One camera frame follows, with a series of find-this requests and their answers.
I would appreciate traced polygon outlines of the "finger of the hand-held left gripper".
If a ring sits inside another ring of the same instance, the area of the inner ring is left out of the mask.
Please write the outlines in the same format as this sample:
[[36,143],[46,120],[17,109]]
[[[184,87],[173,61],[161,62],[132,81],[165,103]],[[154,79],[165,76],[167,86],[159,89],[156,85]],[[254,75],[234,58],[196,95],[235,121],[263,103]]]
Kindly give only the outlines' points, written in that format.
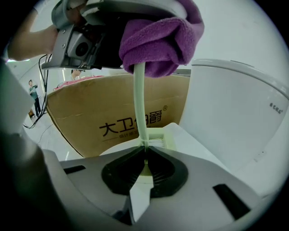
[[97,12],[144,14],[160,18],[187,17],[185,7],[177,0],[89,0],[81,9],[84,17]]

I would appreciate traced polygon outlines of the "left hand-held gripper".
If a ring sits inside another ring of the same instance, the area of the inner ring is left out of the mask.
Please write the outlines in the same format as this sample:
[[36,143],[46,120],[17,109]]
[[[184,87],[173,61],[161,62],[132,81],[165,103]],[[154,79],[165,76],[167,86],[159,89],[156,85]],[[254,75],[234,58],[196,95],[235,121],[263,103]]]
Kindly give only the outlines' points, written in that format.
[[50,61],[43,69],[120,69],[120,43],[129,21],[124,15],[109,12],[89,14],[78,26],[67,15],[67,0],[59,1],[53,8],[51,19],[58,29]]

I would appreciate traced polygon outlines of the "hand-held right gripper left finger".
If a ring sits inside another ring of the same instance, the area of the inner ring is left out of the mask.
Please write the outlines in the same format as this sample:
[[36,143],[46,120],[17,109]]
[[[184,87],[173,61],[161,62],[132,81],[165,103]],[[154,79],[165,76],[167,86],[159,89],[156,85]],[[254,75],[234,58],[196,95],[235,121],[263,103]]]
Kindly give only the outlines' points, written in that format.
[[68,216],[69,231],[142,231],[134,223],[129,190],[144,148],[61,162],[44,150],[52,185]]

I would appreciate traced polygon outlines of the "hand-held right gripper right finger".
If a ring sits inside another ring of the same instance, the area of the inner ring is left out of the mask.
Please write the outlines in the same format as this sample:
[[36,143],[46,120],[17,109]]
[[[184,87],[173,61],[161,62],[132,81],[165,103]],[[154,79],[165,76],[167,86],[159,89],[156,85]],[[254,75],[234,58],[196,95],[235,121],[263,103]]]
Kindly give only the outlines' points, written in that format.
[[151,148],[151,157],[182,162],[185,184],[172,196],[151,199],[139,231],[242,231],[267,207],[250,186],[220,166],[180,152]]

